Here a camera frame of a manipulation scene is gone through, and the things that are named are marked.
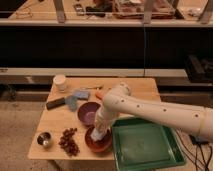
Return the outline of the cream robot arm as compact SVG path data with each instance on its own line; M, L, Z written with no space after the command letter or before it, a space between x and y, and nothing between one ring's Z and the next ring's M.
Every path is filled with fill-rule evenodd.
M102 106L96 112L95 129L91 133L94 141L102 140L119 114L125 113L213 142L212 108L141 100L130 94L128 85L120 83L103 95Z

